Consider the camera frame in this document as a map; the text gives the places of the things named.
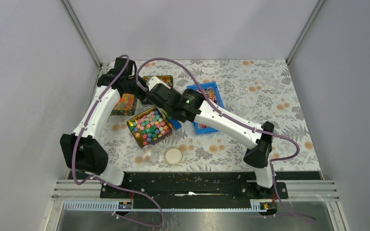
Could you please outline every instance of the black mounting plate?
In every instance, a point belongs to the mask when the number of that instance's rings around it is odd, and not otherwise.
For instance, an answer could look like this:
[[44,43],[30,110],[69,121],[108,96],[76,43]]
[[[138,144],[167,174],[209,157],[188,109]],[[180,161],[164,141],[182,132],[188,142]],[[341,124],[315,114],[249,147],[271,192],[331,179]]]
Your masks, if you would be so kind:
[[[250,208],[250,199],[272,199],[273,193],[258,190],[254,172],[127,172],[123,188],[144,191],[162,208]],[[282,199],[288,198],[286,184],[277,183]],[[193,192],[200,195],[184,195]],[[130,198],[129,192],[102,186],[100,198]],[[155,208],[141,195],[134,195],[133,208]]]

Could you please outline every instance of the white wall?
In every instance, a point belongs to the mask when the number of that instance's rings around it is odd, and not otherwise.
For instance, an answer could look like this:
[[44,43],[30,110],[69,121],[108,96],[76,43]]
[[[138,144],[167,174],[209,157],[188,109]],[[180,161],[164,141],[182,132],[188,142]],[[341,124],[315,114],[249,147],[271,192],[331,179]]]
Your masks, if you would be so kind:
[[103,62],[285,59],[317,0],[70,0]]
[[36,231],[96,67],[60,1],[0,1],[0,231]]
[[370,1],[327,1],[291,75],[350,229],[370,230]]

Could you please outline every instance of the orange flower pattern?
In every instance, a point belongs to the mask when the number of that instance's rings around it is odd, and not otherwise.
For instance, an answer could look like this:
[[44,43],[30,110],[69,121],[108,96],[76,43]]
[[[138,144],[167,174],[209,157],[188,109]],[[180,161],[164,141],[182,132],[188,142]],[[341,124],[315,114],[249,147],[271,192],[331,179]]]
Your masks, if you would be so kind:
[[[275,170],[320,170],[315,149],[297,100],[288,67],[284,60],[192,60],[179,61],[200,82],[215,81],[225,108],[255,123],[270,121],[275,132],[291,137],[301,147],[300,154],[289,161],[275,162]],[[168,62],[151,62],[140,75],[172,75],[175,89],[182,92],[194,83],[181,68]],[[148,109],[137,104],[135,115]],[[132,115],[110,116],[99,141],[109,155],[109,162],[124,171],[252,171],[243,162],[246,147],[222,132],[195,135],[192,123],[155,146],[159,162],[150,166],[141,157],[141,148],[130,135],[126,121]],[[169,148],[183,152],[182,162],[168,165],[164,154]],[[273,139],[271,158],[292,155],[293,145]]]

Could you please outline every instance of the table surface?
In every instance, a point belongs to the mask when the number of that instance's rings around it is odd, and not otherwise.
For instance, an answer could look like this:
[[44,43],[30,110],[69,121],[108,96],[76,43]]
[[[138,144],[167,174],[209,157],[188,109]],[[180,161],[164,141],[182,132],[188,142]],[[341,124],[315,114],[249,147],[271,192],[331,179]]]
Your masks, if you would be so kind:
[[[136,61],[140,66],[144,61]],[[284,60],[182,60],[201,82],[218,85],[225,109],[252,122],[270,121],[275,132],[291,137],[298,142],[301,151],[291,160],[274,163],[276,171],[320,170],[316,152],[305,123],[290,72]],[[114,66],[112,61],[105,69]],[[141,76],[172,75],[174,88],[182,92],[192,79],[180,67],[169,62],[158,61],[147,64]],[[135,114],[143,107],[137,102]],[[156,144],[160,150],[160,161],[149,166],[139,157],[141,148],[130,133],[126,121],[131,116],[111,115],[105,125],[100,142],[108,152],[109,161],[124,171],[252,171],[243,162],[246,148],[235,139],[216,132],[195,135],[191,122],[170,137]],[[163,155],[169,148],[178,148],[183,160],[176,166],[165,162]],[[295,147],[281,139],[273,139],[272,158],[294,154]]]

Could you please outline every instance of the candy box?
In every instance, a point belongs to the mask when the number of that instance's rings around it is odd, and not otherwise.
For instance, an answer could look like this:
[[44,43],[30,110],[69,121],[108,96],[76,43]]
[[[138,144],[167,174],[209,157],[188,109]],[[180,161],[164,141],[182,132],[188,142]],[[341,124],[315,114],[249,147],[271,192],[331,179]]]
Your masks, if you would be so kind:
[[132,116],[137,107],[137,98],[131,94],[123,94],[111,111],[112,116]]
[[156,107],[127,121],[127,126],[140,147],[155,144],[172,134],[173,125]]
[[[212,100],[215,104],[224,107],[224,104],[222,102],[221,95],[219,93],[218,85],[216,85],[216,82],[210,82],[210,83],[202,83],[200,85],[204,90],[206,95],[210,100]],[[193,90],[198,90],[198,87],[196,85],[188,86],[186,87],[188,89],[193,89]],[[194,122],[194,127],[195,127],[195,133],[197,135],[200,134],[208,134],[208,133],[213,133],[217,132],[218,130],[208,127],[204,124],[198,124]]]

